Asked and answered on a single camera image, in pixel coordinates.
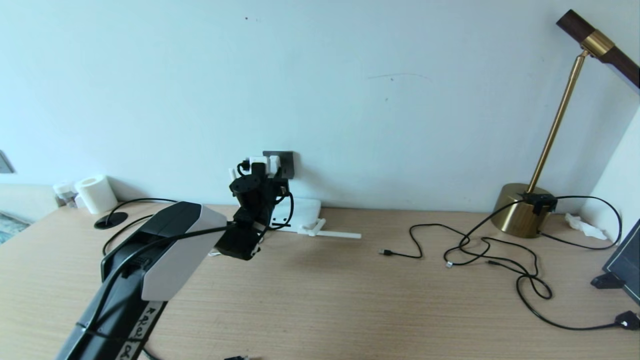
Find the toilet paper roll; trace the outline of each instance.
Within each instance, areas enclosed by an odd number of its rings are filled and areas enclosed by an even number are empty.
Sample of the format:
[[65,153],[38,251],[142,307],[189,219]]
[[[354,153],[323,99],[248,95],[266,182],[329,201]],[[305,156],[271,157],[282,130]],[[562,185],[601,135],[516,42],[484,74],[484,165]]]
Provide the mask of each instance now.
[[87,177],[78,181],[76,191],[78,192],[76,202],[84,203],[92,214],[109,211],[118,204],[109,181],[104,175]]

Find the brass lamp base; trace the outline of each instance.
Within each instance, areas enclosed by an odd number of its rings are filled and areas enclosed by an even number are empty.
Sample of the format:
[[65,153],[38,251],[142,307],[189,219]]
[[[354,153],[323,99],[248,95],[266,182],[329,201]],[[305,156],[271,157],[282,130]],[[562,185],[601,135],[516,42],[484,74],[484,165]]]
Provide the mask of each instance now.
[[[504,185],[493,210],[498,210],[514,201],[522,200],[520,194],[525,193],[528,187],[528,184],[518,183]],[[536,187],[533,192],[549,193],[538,187]],[[548,216],[548,206],[543,206],[540,215],[536,215],[533,213],[533,205],[519,202],[502,210],[491,218],[491,222],[493,222],[498,229],[509,235],[519,238],[535,238],[538,236],[538,230],[542,230],[542,227],[545,225]]]

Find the desk surface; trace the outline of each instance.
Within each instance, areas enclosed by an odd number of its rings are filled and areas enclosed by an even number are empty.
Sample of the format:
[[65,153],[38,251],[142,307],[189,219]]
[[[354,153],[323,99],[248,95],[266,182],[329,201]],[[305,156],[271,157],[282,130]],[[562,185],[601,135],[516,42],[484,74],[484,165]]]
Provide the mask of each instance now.
[[[127,212],[132,220],[163,206],[135,204]],[[235,207],[211,208],[230,216]],[[543,323],[521,303],[516,274],[508,270],[482,261],[446,268],[442,253],[459,236],[445,229],[415,231],[424,259],[377,253],[416,252],[410,225],[441,222],[464,231],[482,214],[323,209],[322,216],[327,230],[363,238],[276,232],[251,261],[205,258],[167,305],[149,349],[163,360],[640,358],[640,332],[573,332]],[[121,227],[95,230],[96,218],[62,208],[0,247],[0,359],[55,356],[99,287],[104,241]],[[602,244],[557,217],[547,231]],[[538,253],[555,297],[541,300],[528,286],[525,293],[559,323],[600,325],[637,311],[623,291],[589,285],[612,250],[512,238],[490,224],[477,235],[512,239]],[[523,250],[491,251],[532,265]]]

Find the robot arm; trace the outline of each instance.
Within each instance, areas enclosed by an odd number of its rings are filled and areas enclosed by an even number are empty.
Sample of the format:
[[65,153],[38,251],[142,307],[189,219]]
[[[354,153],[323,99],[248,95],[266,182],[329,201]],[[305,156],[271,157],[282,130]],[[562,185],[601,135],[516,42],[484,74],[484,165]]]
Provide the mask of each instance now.
[[245,164],[251,174],[231,183],[241,205],[232,223],[203,205],[178,202],[111,251],[102,260],[102,286],[56,359],[136,359],[166,303],[211,249],[251,259],[278,197],[289,194],[288,180],[270,172],[269,163]]

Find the desk lamp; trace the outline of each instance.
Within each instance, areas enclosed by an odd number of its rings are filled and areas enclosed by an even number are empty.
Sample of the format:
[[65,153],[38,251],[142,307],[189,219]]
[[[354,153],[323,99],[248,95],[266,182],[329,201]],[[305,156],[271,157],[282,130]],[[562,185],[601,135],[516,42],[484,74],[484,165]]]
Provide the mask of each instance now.
[[[548,191],[538,188],[536,183],[542,173],[542,168],[545,166],[547,156],[549,155],[556,133],[560,127],[560,122],[564,116],[564,111],[575,87],[575,82],[578,80],[582,64],[587,56],[591,56],[592,58],[600,60],[602,63],[608,64],[621,78],[627,81],[636,92],[639,92],[640,89],[640,68],[638,65],[620,51],[620,49],[616,47],[616,44],[580,15],[575,13],[575,11],[569,10],[558,20],[556,25],[580,44],[582,53],[578,55],[573,63],[564,94],[556,112],[556,117],[551,125],[547,142],[542,149],[542,154],[540,154],[531,181],[529,184],[512,183],[504,185],[495,203],[495,210],[512,202],[524,200],[527,194],[549,194]],[[537,208],[536,213],[534,213],[534,204],[524,201],[506,208],[496,214],[491,220],[498,229],[505,233],[520,238],[535,238],[538,235],[538,230],[544,226],[551,211],[553,211],[552,206],[545,205]]]

